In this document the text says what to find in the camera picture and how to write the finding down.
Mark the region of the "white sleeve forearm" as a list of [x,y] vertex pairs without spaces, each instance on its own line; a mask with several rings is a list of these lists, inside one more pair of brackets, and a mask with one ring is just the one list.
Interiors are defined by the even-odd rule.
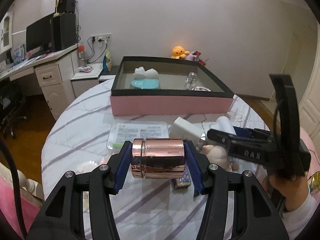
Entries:
[[317,208],[317,201],[308,194],[303,204],[294,211],[282,214],[282,221],[287,230],[289,239],[295,239],[308,224]]

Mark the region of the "person's right hand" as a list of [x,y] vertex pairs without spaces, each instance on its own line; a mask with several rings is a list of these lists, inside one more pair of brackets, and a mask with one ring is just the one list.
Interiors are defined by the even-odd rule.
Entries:
[[309,194],[306,176],[293,176],[290,180],[287,180],[273,174],[265,177],[263,180],[263,188],[266,192],[270,186],[278,190],[285,197],[285,207],[289,212],[298,209],[305,202]]

